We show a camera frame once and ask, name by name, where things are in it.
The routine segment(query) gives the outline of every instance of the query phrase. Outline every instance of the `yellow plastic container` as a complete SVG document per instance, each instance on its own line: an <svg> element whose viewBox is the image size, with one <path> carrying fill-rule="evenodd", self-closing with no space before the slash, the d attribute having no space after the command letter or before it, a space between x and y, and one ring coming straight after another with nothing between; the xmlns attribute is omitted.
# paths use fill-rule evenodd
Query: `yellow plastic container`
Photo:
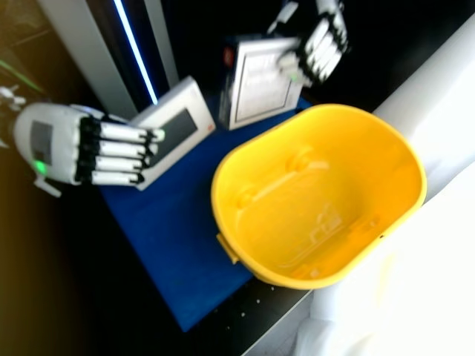
<svg viewBox="0 0 475 356"><path fill-rule="evenodd" d="M338 282L419 206L424 168L366 111L319 105L229 153L212 185L232 262L294 289Z"/></svg>

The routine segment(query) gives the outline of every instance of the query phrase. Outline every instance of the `led light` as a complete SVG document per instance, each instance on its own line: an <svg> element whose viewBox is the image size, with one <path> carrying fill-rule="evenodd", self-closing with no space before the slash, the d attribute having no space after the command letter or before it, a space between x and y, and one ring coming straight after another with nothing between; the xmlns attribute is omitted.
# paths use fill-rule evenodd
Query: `led light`
<svg viewBox="0 0 475 356"><path fill-rule="evenodd" d="M137 43L135 42L134 34L132 33L132 29L130 24L128 23L127 15L125 14L124 7L122 6L122 2L120 0L114 0L116 5L117 12L119 13L120 21L122 22L122 26L124 27L125 33L127 34L128 43L132 48L132 52L134 52L135 60L139 65L140 72L142 74L143 81L147 86L148 94L150 95L151 101L156 105L158 103L157 96L155 95L154 88L150 82L150 78L148 77L147 70L145 69L145 65L143 64L142 56L140 55L139 48L137 47Z"/></svg>
<svg viewBox="0 0 475 356"><path fill-rule="evenodd" d="M35 161L35 167L39 173L43 174L44 176L46 175L47 169L46 169L46 164L44 162Z"/></svg>

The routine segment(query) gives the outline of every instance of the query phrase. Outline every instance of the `blue light strip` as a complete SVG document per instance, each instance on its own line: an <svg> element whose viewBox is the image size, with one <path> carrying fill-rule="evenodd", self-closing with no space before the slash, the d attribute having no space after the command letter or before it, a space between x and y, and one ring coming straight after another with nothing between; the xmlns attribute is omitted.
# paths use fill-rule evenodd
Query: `blue light strip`
<svg viewBox="0 0 475 356"><path fill-rule="evenodd" d="M143 81L147 86L148 94L150 95L151 101L156 105L158 103L157 96L155 95L154 87L150 82L150 78L148 77L147 70L145 69L145 65L143 64L142 56L140 55L139 48L137 47L137 43L135 42L134 34L132 33L132 29L130 24L128 23L127 15L125 14L124 7L122 6L121 0L114 0L116 5L117 12L119 13L120 21L122 22L122 26L124 27L125 33L127 34L128 43L132 48L132 52L134 52L135 60L139 65L140 72L142 74Z"/></svg>

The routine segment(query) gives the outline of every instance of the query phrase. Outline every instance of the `gray panel on robotic hand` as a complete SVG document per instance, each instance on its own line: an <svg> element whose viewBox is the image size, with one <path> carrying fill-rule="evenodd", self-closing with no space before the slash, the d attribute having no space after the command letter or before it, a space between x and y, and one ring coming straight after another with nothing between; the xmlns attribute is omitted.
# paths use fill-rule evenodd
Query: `gray panel on robotic hand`
<svg viewBox="0 0 475 356"><path fill-rule="evenodd" d="M33 158L51 165L51 137L53 126L43 122L33 122L31 125L30 142Z"/></svg>
<svg viewBox="0 0 475 356"><path fill-rule="evenodd" d="M190 137L198 127L188 110L184 109L173 119L165 123L161 129L165 131L165 140L158 144L158 153L150 159L151 167L172 152L181 142Z"/></svg>

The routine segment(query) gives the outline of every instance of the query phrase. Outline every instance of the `green indicator light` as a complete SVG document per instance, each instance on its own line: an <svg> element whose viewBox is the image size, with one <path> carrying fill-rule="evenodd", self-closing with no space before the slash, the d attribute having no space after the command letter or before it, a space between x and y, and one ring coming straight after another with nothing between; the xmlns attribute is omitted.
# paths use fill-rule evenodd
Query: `green indicator light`
<svg viewBox="0 0 475 356"><path fill-rule="evenodd" d="M35 161L35 167L39 173L46 175L46 164L42 161Z"/></svg>

